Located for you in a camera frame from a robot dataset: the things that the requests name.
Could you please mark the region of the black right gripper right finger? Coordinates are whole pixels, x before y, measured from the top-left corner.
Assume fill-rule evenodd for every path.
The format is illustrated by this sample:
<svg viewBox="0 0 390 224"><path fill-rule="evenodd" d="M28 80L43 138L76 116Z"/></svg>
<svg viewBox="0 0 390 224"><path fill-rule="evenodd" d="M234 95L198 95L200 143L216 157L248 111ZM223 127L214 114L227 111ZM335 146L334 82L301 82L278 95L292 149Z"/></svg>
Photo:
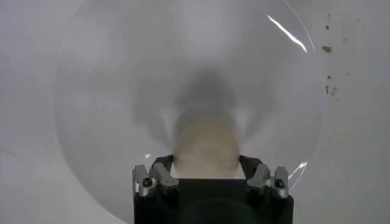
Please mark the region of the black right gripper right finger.
<svg viewBox="0 0 390 224"><path fill-rule="evenodd" d="M258 158L240 155L239 163L246 177L247 185L257 190L260 195L268 187L274 198L286 199L289 197L288 171L284 166L277 166L274 175L268 166Z"/></svg>

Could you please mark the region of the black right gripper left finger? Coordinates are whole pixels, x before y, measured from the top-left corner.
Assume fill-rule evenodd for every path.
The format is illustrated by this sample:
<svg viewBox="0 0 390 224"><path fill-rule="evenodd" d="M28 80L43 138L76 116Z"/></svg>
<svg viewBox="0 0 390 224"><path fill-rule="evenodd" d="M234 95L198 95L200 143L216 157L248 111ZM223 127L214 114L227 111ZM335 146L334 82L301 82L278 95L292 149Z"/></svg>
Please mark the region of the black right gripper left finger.
<svg viewBox="0 0 390 224"><path fill-rule="evenodd" d="M153 197L160 189L167 194L171 189L178 188L179 180L171 175L174 161L173 155L158 157L149 170L145 165L136 165L132 170L133 196Z"/></svg>

